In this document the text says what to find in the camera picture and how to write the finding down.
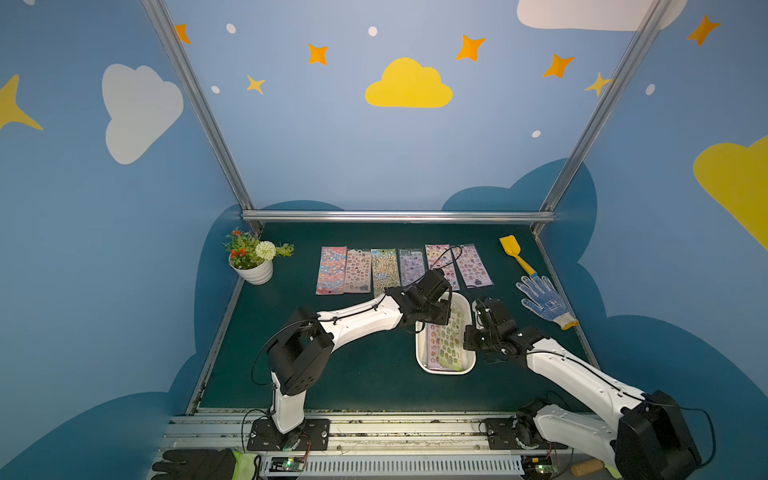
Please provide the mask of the purple sticker sheet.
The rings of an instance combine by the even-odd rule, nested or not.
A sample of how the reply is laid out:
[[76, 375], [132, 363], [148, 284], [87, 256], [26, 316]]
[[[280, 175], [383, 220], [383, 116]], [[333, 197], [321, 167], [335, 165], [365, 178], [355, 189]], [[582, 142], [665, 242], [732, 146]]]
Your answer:
[[426, 273], [424, 253], [421, 249], [400, 249], [398, 259], [402, 286], [417, 283]]

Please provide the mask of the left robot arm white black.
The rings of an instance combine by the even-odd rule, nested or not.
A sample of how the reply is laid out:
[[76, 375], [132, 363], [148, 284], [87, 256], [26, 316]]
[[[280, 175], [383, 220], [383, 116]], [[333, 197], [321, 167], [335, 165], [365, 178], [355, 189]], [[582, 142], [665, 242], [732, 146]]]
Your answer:
[[269, 425], [280, 449], [301, 441], [306, 391], [322, 376], [331, 355], [368, 335], [402, 325], [445, 325], [450, 317], [452, 286], [432, 269], [407, 286], [388, 287], [381, 295], [345, 309], [316, 312], [302, 307], [265, 341], [272, 407]]

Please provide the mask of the light pink sticker sheet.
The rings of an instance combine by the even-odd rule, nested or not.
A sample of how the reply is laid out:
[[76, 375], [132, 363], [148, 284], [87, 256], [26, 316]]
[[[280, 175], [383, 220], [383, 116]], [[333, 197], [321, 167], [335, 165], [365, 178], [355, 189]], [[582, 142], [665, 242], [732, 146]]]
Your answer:
[[429, 324], [426, 335], [427, 367], [433, 371], [443, 369], [439, 362], [440, 355], [440, 326]]

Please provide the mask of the pink bonbon drop sticker sheet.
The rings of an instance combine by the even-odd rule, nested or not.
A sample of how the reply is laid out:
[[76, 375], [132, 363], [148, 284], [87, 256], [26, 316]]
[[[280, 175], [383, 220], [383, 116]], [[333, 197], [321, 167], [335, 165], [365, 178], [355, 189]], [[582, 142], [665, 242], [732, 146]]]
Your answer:
[[372, 253], [370, 250], [347, 251], [343, 292], [362, 294], [371, 292]]

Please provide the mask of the pale green sticker sheet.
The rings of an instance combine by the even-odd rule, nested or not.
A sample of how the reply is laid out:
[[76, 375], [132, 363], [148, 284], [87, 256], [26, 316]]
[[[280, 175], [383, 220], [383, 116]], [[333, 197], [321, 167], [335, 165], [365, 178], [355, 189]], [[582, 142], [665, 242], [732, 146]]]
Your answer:
[[462, 341], [463, 319], [460, 310], [452, 307], [448, 323], [437, 327], [437, 361], [443, 369], [460, 371], [463, 369]]

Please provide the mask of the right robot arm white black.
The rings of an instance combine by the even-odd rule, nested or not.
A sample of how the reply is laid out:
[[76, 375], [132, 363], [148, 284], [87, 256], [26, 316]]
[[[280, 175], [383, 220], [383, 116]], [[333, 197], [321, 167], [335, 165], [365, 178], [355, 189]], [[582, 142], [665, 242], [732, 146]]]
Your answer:
[[465, 349], [497, 354], [550, 380], [588, 407], [582, 415], [543, 399], [519, 410], [508, 427], [487, 425], [492, 447], [505, 433], [523, 449], [562, 444], [600, 460], [624, 479], [686, 479], [708, 466], [684, 417], [685, 408], [610, 377], [534, 327], [520, 327], [496, 299], [472, 304]]

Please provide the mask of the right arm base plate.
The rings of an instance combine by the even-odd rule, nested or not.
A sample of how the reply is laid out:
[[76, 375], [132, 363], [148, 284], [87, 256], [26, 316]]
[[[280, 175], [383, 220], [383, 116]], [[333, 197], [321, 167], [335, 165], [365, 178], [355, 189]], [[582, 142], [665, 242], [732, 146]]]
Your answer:
[[480, 431], [486, 435], [491, 450], [566, 448], [564, 444], [545, 440], [528, 417], [486, 418], [480, 422]]

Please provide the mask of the white plastic storage box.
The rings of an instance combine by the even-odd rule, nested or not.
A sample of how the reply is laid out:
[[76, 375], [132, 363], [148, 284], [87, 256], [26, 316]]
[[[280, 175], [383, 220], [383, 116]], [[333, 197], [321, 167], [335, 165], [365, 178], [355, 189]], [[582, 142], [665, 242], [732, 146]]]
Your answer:
[[[467, 301], [467, 299], [458, 293], [452, 294], [452, 300], [450, 304], [450, 311], [451, 308], [454, 307], [457, 310], [461, 311], [462, 319], [463, 319], [463, 339], [464, 339], [464, 331], [467, 326], [472, 325], [472, 312], [470, 310], [470, 304]], [[476, 354], [473, 351], [469, 351], [463, 348], [463, 341], [462, 341], [462, 360], [463, 360], [463, 369], [460, 371], [452, 371], [448, 369], [442, 369], [440, 371], [433, 371], [430, 370], [427, 367], [427, 347], [426, 347], [426, 335], [427, 335], [427, 327], [429, 324], [422, 324], [418, 323], [416, 330], [416, 346], [415, 346], [415, 352], [416, 352], [416, 360], [419, 366], [427, 373], [434, 374], [434, 375], [463, 375], [466, 373], [469, 373], [475, 366], [476, 363]]]

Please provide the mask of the green panda sticker sheet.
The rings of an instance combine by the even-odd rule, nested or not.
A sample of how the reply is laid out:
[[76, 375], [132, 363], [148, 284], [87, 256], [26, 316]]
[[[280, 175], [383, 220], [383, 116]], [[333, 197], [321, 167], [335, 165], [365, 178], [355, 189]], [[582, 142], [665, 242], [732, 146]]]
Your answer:
[[373, 293], [379, 296], [388, 288], [399, 287], [400, 274], [395, 249], [372, 249]]

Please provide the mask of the pink bear sticker sheet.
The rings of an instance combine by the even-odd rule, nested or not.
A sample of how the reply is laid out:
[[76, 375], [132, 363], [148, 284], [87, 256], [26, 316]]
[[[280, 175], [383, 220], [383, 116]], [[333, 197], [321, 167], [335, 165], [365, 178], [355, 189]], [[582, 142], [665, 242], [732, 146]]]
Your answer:
[[453, 248], [455, 264], [468, 289], [483, 288], [493, 285], [493, 281], [483, 264], [474, 244], [458, 245]]

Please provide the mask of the pink blue cat sticker sheet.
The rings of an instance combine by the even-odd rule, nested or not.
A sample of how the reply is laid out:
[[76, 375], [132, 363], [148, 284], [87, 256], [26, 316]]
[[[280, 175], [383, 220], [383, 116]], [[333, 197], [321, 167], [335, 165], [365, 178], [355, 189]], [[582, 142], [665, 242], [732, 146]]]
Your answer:
[[340, 295], [344, 293], [346, 247], [323, 246], [315, 293], [317, 295]]

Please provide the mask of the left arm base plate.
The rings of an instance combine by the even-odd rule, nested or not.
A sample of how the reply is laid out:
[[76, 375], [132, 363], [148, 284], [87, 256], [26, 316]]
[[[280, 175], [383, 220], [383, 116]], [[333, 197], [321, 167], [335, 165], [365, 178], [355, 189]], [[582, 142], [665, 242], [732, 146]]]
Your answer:
[[297, 428], [281, 433], [271, 418], [253, 422], [247, 437], [247, 451], [326, 451], [330, 421], [305, 419]]

